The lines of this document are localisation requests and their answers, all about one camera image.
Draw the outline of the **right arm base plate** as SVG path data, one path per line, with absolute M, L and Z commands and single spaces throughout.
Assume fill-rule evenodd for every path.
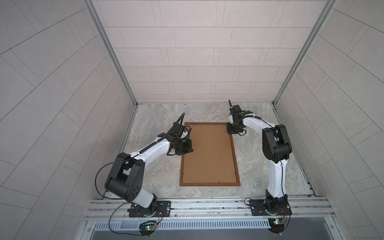
M 276 210 L 268 211 L 265 205 L 265 200 L 249 200 L 248 205 L 250 205 L 252 216 L 267 216 L 274 218 L 275 216 L 291 216 L 292 210 L 291 207 L 288 208 L 287 205 L 283 207 L 278 207 Z

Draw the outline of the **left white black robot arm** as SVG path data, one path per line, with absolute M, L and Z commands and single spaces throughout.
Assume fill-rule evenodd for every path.
M 159 134 L 143 149 L 131 154 L 122 152 L 114 162 L 100 168 L 103 170 L 112 166 L 105 189 L 119 199 L 136 204 L 140 214 L 153 215 L 157 211 L 157 196 L 143 189 L 145 168 L 162 155 L 183 156 L 193 152 L 190 139 L 192 128 L 183 125 L 184 116 L 185 113 L 182 113 L 168 132 Z

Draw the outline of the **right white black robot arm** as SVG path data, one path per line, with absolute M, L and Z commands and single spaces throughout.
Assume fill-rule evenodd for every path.
M 250 128 L 262 136 L 262 150 L 269 162 L 269 184 L 266 190 L 264 209 L 270 215 L 287 213 L 286 168 L 293 151 L 287 128 L 282 124 L 271 124 L 251 111 L 243 111 L 240 106 L 230 105 L 230 122 L 227 133 L 244 135 Z

